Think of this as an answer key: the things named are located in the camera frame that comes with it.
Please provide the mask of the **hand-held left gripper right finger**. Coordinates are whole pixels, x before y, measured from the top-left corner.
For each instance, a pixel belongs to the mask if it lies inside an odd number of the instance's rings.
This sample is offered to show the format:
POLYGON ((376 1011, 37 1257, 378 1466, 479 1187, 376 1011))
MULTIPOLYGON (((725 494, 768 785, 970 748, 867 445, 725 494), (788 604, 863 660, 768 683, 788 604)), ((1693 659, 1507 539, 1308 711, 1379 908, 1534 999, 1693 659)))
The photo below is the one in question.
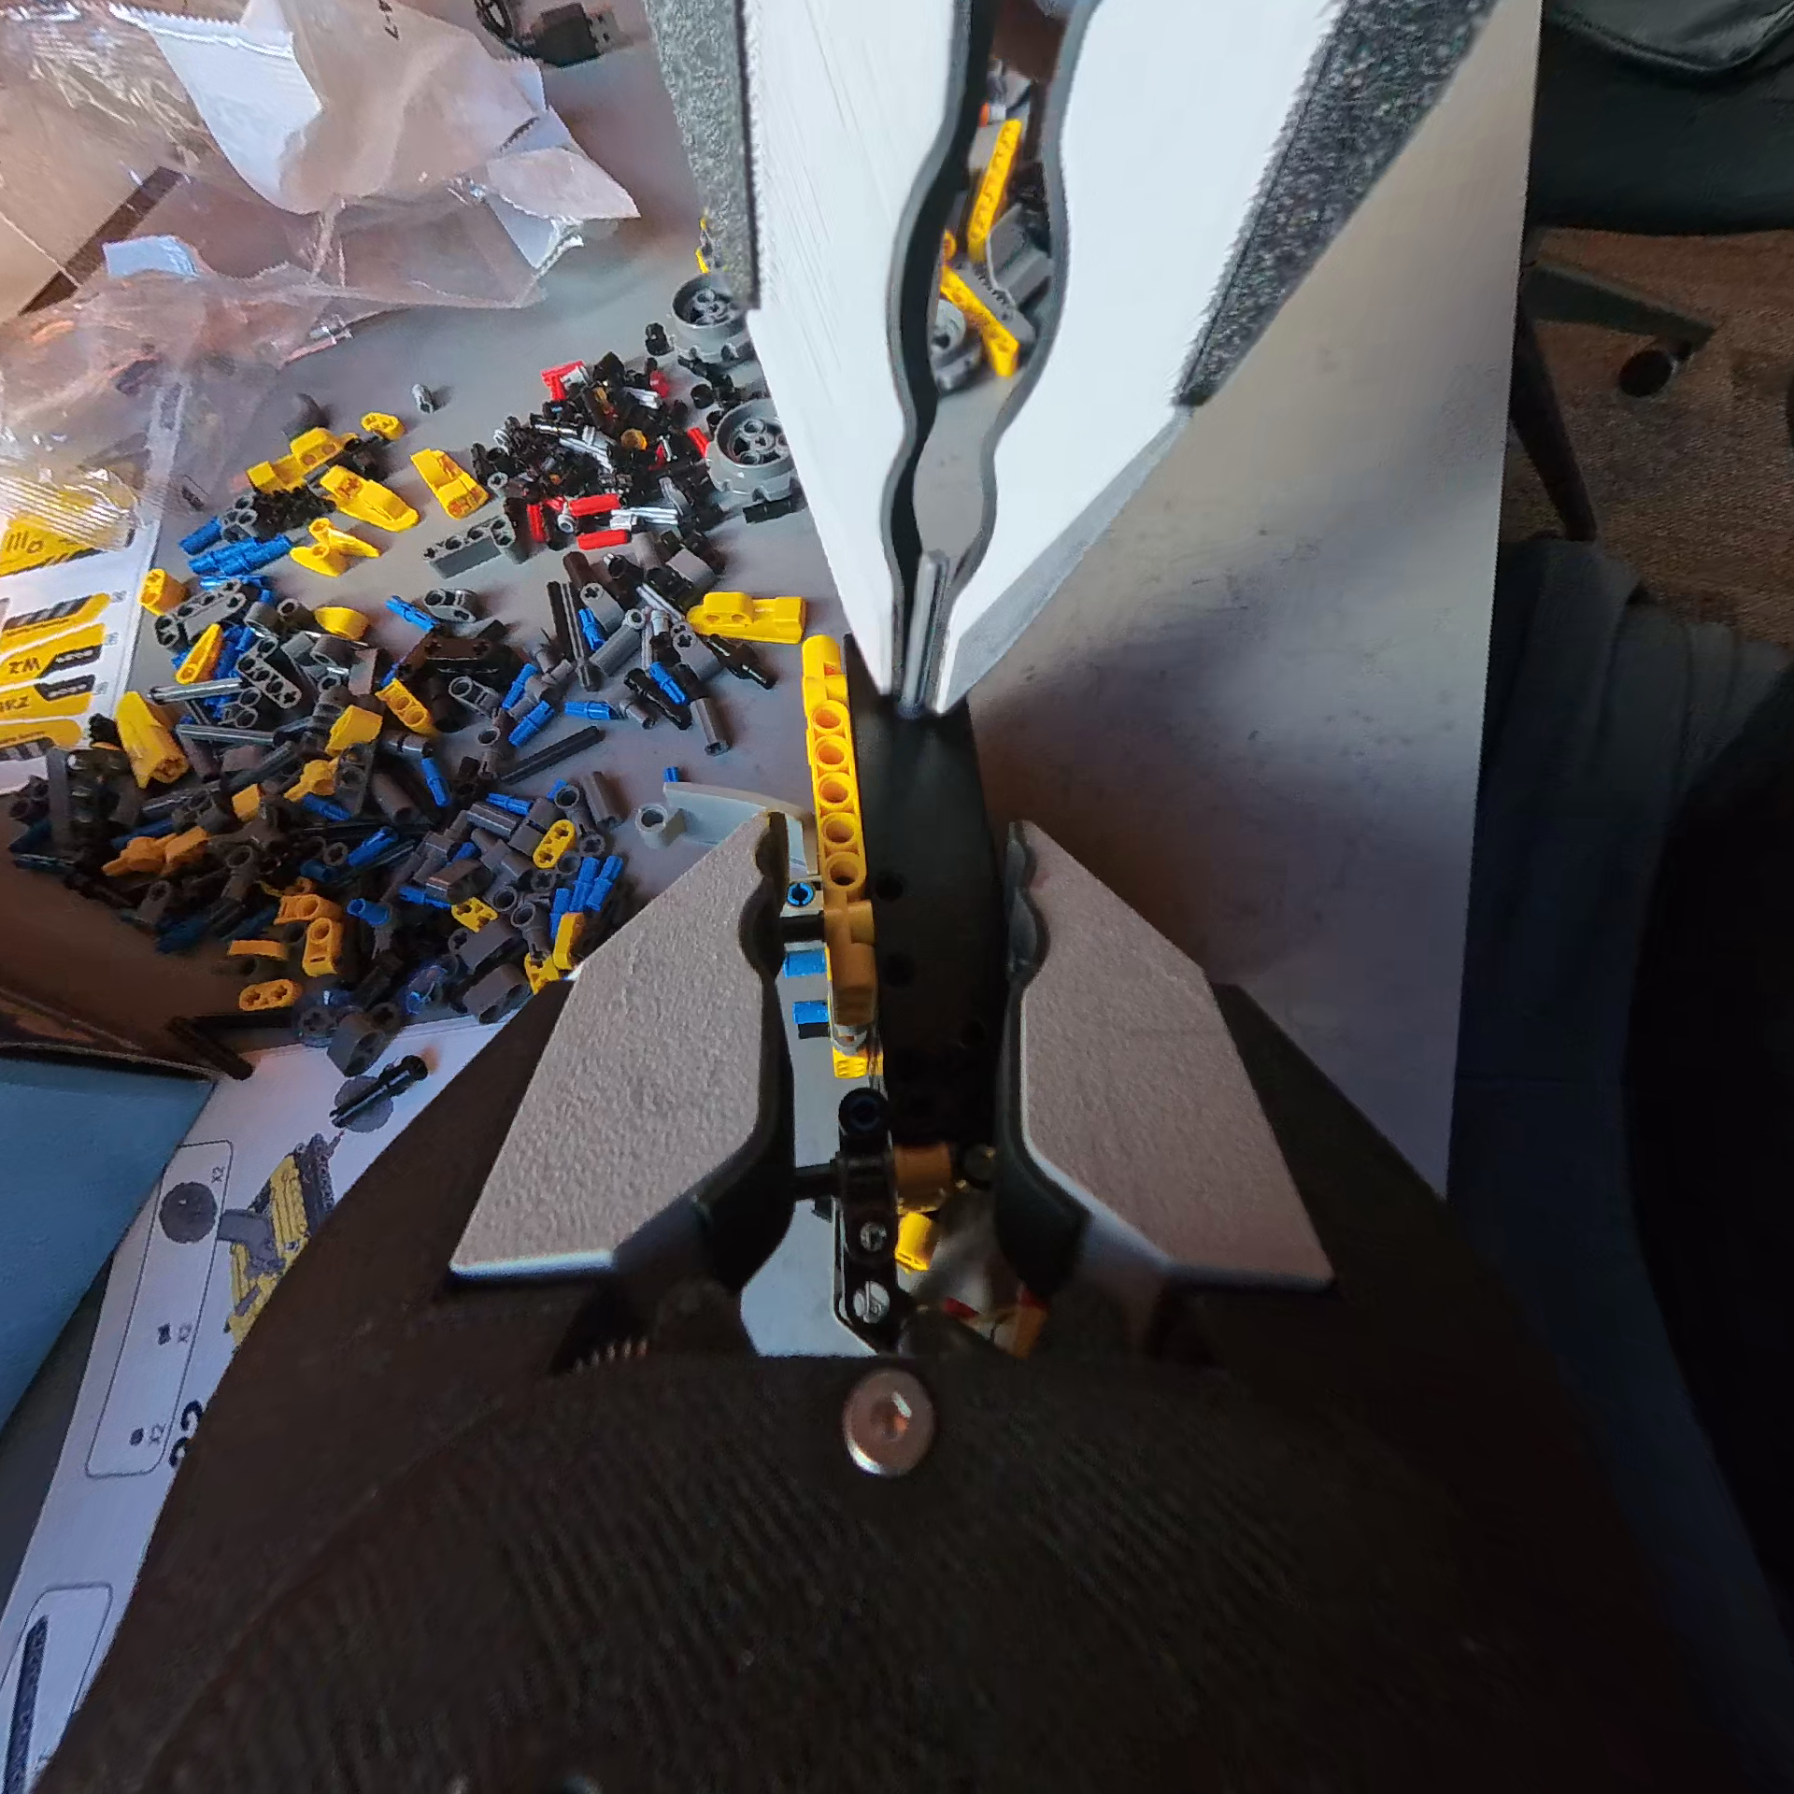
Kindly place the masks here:
POLYGON ((1205 973, 1012 825, 997 1242, 1029 1291, 1327 1291, 1332 1266, 1205 973))

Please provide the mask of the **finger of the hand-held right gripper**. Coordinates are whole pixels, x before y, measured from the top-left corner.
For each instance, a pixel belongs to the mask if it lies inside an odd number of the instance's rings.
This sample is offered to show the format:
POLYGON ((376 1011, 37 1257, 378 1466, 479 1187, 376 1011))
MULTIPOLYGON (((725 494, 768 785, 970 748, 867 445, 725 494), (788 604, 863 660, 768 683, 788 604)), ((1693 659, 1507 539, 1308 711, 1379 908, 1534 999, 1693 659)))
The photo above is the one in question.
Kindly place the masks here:
POLYGON ((992 672, 1190 419, 1188 367, 1332 33, 1317 2, 1078 5, 1044 135, 1053 311, 977 463, 934 711, 992 672))
POLYGON ((965 97, 967 27, 952 2, 744 5, 750 334, 844 621, 882 691, 911 589, 895 518, 921 423, 901 275, 965 97))

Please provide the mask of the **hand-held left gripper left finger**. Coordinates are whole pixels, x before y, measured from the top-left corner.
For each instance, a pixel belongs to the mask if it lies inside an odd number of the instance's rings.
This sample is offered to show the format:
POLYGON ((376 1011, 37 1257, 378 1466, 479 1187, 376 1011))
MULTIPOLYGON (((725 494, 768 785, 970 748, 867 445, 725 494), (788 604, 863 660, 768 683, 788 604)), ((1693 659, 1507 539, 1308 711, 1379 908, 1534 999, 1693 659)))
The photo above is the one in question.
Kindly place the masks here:
POLYGON ((786 874, 784 817, 752 815, 582 961, 453 1249, 458 1280, 616 1272, 778 1152, 786 874))

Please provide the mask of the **black axle rod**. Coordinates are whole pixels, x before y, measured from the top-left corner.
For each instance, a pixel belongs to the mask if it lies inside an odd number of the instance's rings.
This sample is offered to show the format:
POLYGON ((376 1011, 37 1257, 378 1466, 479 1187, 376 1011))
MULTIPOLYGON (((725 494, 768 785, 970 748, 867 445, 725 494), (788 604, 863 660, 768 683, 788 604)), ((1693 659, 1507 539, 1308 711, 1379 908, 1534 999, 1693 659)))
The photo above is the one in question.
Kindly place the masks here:
POLYGON ((904 645, 901 715, 917 721, 936 707, 938 666, 951 620, 952 557, 925 549, 917 560, 904 645))

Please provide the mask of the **yellow grey brick vehicle model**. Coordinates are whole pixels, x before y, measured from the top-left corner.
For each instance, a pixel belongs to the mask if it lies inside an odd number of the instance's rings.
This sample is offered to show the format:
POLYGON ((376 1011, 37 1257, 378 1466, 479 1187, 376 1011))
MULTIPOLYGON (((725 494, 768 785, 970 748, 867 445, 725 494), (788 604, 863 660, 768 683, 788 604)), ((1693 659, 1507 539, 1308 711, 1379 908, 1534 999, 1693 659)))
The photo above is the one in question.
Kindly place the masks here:
POLYGON ((638 1347, 752 1357, 750 1275, 813 1220, 819 1357, 1022 1358, 1044 1307, 995 1242, 1005 924, 971 722, 905 714, 826 635, 801 648, 801 721, 818 869, 778 924, 778 992, 804 1003, 784 1017, 789 1163, 706 1200, 638 1347))

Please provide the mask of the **grey desk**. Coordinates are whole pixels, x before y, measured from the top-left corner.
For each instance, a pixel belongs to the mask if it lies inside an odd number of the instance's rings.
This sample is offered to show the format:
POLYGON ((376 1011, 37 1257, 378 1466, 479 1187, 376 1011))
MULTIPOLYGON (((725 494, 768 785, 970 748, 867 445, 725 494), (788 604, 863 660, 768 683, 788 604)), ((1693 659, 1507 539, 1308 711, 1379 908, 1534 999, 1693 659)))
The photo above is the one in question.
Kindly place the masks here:
POLYGON ((1043 823, 1438 1192, 1538 5, 1472 50, 1235 375, 965 696, 1043 823))

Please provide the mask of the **black office chair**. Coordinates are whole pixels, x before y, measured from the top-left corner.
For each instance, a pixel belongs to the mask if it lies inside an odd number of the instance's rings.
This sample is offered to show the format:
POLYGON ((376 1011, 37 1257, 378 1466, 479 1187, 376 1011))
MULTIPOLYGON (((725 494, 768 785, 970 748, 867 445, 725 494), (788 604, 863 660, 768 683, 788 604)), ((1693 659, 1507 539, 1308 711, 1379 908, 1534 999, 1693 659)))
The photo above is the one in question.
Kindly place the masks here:
POLYGON ((1791 222, 1791 5, 1543 5, 1516 277, 1509 428, 1562 532, 1600 536, 1540 323, 1644 339, 1620 392, 1650 397, 1715 326, 1542 258, 1553 232, 1741 237, 1791 222))

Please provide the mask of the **pile of loose building pieces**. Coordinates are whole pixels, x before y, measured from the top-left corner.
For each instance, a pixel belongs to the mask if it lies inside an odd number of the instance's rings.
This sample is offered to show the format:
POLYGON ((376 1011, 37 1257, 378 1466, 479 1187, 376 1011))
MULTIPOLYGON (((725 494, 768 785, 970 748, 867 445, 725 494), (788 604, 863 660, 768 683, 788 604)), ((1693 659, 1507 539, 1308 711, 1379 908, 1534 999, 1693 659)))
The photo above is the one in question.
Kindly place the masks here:
POLYGON ((210 953, 230 1013, 173 1017, 218 1078, 238 1037, 370 1077, 417 1022, 497 1024, 627 908, 604 737, 729 756, 712 688, 773 688, 804 601, 729 588, 717 532, 808 500, 748 316, 701 253, 631 353, 464 421, 297 438, 150 571, 168 682, 4 798, 11 861, 155 956, 210 953))

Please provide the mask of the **person's grey trousers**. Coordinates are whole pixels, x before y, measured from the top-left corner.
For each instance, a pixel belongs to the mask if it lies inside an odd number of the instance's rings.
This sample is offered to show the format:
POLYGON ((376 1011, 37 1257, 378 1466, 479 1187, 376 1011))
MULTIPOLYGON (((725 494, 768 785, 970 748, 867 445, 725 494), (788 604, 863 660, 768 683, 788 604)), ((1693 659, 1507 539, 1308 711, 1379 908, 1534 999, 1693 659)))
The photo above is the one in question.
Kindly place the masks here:
POLYGON ((1598 544, 1500 549, 1448 1166, 1760 1791, 1790 1791, 1790 1646, 1652 1293, 1625 1073, 1669 826, 1784 665, 1598 544))

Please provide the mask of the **open instruction booklet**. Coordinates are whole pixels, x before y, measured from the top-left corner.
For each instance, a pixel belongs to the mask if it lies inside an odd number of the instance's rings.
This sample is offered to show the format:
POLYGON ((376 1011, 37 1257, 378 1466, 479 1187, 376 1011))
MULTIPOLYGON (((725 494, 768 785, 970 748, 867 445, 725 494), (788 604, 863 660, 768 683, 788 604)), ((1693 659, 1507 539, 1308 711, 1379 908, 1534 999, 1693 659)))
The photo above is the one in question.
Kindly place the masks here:
POLYGON ((173 1475, 238 1339, 391 1133, 447 1073, 345 1082, 279 1048, 220 1083, 158 1166, 100 1281, 74 1402, 4 1574, 4 1791, 31 1791, 98 1673, 173 1475))

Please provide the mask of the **blue cardboard kit box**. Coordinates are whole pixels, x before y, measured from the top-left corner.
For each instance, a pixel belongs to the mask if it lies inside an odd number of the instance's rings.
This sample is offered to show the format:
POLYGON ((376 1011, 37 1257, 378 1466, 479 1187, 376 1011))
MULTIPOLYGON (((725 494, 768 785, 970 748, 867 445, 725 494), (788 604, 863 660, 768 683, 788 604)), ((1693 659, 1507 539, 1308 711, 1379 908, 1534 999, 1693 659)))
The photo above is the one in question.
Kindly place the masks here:
POLYGON ((218 1077, 2 992, 2 1418, 218 1077))

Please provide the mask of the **clear bag with red print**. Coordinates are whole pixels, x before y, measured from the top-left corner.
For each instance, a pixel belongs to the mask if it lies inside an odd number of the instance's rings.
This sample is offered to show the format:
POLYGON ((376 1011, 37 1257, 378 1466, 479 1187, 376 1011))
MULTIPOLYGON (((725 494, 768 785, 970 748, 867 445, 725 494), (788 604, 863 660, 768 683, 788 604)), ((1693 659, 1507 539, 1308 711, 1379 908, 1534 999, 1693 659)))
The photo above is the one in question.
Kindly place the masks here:
POLYGON ((189 458, 331 323, 315 229, 230 167, 121 5, 4 5, 4 463, 73 466, 197 392, 189 458))

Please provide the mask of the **yellow black sticker sheet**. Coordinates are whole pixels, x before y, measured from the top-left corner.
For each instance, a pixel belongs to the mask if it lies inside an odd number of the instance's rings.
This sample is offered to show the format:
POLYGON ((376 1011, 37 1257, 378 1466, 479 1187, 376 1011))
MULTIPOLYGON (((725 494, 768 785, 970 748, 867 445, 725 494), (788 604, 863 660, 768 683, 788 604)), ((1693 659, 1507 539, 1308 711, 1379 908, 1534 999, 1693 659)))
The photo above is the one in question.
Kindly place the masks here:
POLYGON ((89 485, 4 479, 2 792, 116 710, 143 626, 163 507, 145 468, 89 485))

